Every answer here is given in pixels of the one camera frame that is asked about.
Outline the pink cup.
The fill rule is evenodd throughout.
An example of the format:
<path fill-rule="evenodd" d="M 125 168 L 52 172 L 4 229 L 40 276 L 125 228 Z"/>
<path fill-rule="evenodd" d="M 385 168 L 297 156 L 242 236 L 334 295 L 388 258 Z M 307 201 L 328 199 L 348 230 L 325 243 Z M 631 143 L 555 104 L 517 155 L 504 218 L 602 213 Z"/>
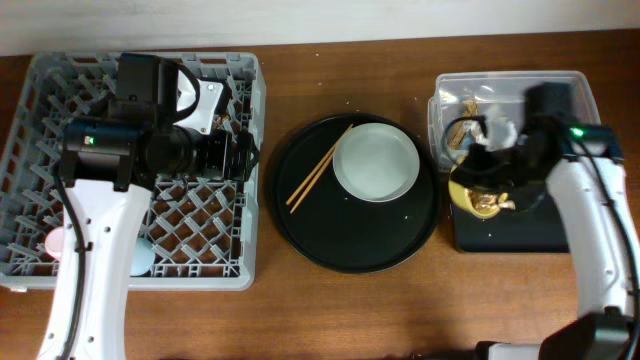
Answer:
<path fill-rule="evenodd" d="M 64 250 L 64 229 L 58 227 L 49 232 L 45 238 L 44 247 L 49 256 L 60 260 Z"/>

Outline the light blue cup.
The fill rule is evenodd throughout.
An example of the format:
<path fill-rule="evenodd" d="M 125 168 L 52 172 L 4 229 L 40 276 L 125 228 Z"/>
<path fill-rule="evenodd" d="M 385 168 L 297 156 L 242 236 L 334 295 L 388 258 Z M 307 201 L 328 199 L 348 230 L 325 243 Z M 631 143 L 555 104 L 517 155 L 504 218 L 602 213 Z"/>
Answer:
<path fill-rule="evenodd" d="M 155 251 L 152 243 L 144 238 L 138 238 L 135 243 L 130 275 L 132 277 L 143 276 L 150 271 L 154 262 Z"/>

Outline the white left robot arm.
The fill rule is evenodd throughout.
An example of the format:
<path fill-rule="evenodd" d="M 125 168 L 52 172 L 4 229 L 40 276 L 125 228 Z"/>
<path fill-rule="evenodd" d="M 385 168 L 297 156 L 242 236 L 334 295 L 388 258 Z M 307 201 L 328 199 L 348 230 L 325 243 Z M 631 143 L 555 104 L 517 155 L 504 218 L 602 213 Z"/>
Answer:
<path fill-rule="evenodd" d="M 246 182 L 259 161 L 248 131 L 214 127 L 232 79 L 199 77 L 157 55 L 119 57 L 114 93 L 64 128 L 53 180 L 64 210 L 42 359 L 121 359 L 135 244 L 160 176 Z"/>

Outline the white tissue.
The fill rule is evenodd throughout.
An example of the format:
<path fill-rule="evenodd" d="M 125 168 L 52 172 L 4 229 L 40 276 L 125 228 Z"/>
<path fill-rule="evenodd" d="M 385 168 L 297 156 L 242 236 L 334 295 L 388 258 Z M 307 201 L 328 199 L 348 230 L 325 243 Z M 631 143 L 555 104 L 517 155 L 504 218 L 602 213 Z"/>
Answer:
<path fill-rule="evenodd" d="M 483 114 L 485 121 L 477 121 L 471 127 L 471 136 L 477 144 L 494 152 L 512 147 L 518 137 L 515 124 L 506 117 L 500 106 L 491 105 Z"/>

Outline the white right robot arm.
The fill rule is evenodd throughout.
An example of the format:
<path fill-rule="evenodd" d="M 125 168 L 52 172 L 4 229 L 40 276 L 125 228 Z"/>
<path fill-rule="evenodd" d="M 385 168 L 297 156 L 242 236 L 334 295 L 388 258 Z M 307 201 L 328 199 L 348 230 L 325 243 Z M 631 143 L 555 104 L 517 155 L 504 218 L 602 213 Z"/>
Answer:
<path fill-rule="evenodd" d="M 546 82 L 525 91 L 524 123 L 514 141 L 499 150 L 473 144 L 451 172 L 454 182 L 481 193 L 545 185 L 578 284 L 575 321 L 539 345 L 481 343 L 481 358 L 638 358 L 639 238 L 622 161 L 612 129 L 580 122 L 570 86 Z"/>

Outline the wooden chopstick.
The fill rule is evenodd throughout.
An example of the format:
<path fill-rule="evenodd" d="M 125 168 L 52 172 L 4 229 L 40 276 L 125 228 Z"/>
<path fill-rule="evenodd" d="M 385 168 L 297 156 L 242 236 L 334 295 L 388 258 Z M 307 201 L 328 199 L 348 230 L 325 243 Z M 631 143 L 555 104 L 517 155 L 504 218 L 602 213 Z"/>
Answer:
<path fill-rule="evenodd" d="M 352 128 L 353 128 L 353 125 L 349 125 L 347 127 L 347 129 L 343 132 L 343 134 L 336 140 L 336 142 L 332 145 L 332 147 L 327 151 L 327 153 L 321 158 L 321 160 L 306 176 L 306 178 L 302 181 L 302 183 L 296 188 L 296 190 L 286 200 L 285 202 L 286 205 L 292 205 L 292 208 L 290 210 L 291 213 L 293 213 L 298 208 L 300 203 L 304 200 L 304 198 L 310 192 L 311 188 L 315 185 L 319 177 L 324 173 L 330 161 L 333 159 L 333 156 L 338 144 L 345 137 L 345 135 L 352 130 Z"/>
<path fill-rule="evenodd" d="M 314 185 L 317 183 L 317 181 L 320 179 L 320 177 L 323 175 L 323 173 L 325 172 L 325 170 L 329 167 L 330 163 L 332 162 L 333 158 L 329 158 L 327 161 L 325 161 L 323 163 L 322 166 L 319 167 L 319 169 L 313 174 L 313 176 L 311 177 L 311 179 L 306 182 L 305 186 L 303 187 L 303 191 L 300 194 L 300 196 L 297 198 L 295 204 L 292 206 L 290 213 L 293 214 L 295 212 L 295 210 L 299 207 L 299 205 L 303 202 L 303 200 L 306 198 L 306 196 L 309 194 L 309 192 L 311 191 L 311 189 L 314 187 Z"/>

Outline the white round plate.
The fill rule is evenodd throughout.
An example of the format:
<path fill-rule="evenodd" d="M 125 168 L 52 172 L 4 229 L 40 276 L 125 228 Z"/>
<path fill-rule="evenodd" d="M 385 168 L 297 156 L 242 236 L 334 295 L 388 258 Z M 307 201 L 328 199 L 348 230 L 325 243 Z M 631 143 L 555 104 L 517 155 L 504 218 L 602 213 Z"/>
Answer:
<path fill-rule="evenodd" d="M 396 126 L 355 126 L 337 144 L 333 171 L 352 196 L 382 203 L 407 193 L 420 172 L 420 156 L 409 136 Z"/>

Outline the yellow bowl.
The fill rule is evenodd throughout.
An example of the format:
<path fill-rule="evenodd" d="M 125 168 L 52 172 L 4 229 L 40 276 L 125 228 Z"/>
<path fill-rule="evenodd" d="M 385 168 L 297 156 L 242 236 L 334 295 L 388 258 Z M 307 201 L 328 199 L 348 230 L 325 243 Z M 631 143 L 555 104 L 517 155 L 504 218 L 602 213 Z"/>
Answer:
<path fill-rule="evenodd" d="M 507 194 L 486 194 L 474 192 L 452 180 L 448 179 L 448 192 L 452 203 L 459 209 L 481 220 L 496 216 L 500 210 L 500 204 L 507 200 Z"/>

